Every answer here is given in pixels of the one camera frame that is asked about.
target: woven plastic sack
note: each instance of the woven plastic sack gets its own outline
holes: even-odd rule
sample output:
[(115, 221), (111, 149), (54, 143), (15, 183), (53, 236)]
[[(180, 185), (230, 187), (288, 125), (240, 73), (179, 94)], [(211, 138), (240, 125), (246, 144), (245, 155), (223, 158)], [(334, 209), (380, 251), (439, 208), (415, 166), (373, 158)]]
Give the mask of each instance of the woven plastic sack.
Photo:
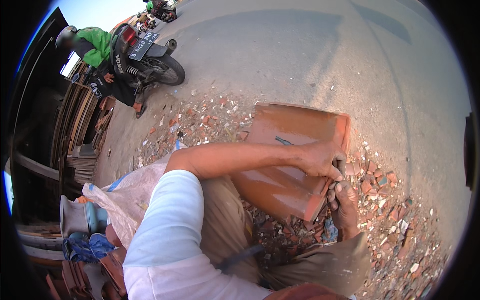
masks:
[[(185, 147), (177, 141), (174, 151)], [(166, 155), (151, 165), (125, 174), (106, 187), (85, 183), (82, 189), (85, 197), (106, 209), (113, 229), (126, 249), (144, 218), (153, 189), (163, 175), (169, 158), (170, 155)]]

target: white shirt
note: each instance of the white shirt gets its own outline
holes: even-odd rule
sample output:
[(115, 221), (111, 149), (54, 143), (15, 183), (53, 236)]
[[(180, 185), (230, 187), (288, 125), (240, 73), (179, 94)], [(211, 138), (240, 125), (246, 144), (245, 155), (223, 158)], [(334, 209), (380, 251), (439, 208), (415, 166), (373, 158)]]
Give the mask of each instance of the white shirt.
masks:
[(270, 291), (222, 274), (200, 250), (204, 199), (192, 173), (158, 181), (123, 263), (128, 298), (263, 299)]

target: dirt ground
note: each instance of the dirt ground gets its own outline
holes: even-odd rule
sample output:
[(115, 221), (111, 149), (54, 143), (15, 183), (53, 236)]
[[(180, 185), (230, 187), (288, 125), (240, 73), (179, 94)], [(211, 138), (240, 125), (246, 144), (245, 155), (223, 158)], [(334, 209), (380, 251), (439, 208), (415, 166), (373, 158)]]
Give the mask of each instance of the dirt ground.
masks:
[[(255, 102), (265, 101), (262, 95), (246, 95), (241, 91), (225, 94), (215, 83), (204, 90), (189, 90), (191, 96), (186, 98), (177, 98), (177, 89), (189, 89), (188, 82), (149, 91), (147, 110), (139, 120), (135, 119), (132, 108), (117, 101), (99, 155), (95, 185), (106, 186), (132, 170), (153, 163), (169, 153), (177, 140), (189, 147), (199, 143), (241, 142), (255, 117)], [(397, 181), (391, 187), (387, 185), (387, 195), (365, 195), (361, 183), (368, 171), (368, 161), (385, 174), (391, 171), (391, 159), (384, 157), (381, 150), (370, 149), (368, 141), (356, 129), (351, 131), (349, 159), (362, 162), (364, 170), (348, 179), (360, 194), (359, 229), (367, 231), (372, 253), (370, 278), (356, 296), (423, 298), (440, 277), (449, 252), (439, 240), (436, 209), (422, 205), (421, 195), (406, 195), (401, 174), (396, 174)], [(375, 186), (375, 177), (371, 181)], [(249, 204), (245, 207), (254, 216), (254, 240), (265, 247), (265, 252), (257, 255), (260, 267), (284, 264), (309, 246), (323, 247), (335, 242), (333, 234), (324, 227), (324, 219), (313, 224), (293, 220), (284, 226)]]

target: sandal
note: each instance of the sandal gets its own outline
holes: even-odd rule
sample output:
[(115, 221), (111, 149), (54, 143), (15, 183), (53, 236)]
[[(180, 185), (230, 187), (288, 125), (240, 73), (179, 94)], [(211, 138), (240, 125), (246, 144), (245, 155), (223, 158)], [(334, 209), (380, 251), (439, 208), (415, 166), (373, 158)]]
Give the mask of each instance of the sandal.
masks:
[(147, 105), (145, 105), (145, 103), (142, 105), (142, 108), (140, 109), (140, 111), (136, 111), (135, 112), (135, 117), (137, 119), (139, 119), (143, 114), (144, 114), (144, 111), (145, 111), (145, 108), (147, 107)]

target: asphalt road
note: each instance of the asphalt road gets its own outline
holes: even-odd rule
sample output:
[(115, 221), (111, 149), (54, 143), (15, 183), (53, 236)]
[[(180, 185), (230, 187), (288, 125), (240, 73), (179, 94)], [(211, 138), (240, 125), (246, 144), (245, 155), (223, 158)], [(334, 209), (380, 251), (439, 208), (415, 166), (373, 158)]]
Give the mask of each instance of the asphalt road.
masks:
[(215, 81), (225, 93), (349, 113), (352, 135), (366, 136), (403, 179), (406, 196), (434, 208), (446, 247), (456, 245), (470, 201), (463, 169), (470, 105), (455, 52), (422, 4), (184, 0), (177, 13), (156, 31), (161, 42), (179, 44), (172, 56), (187, 85), (178, 98)]

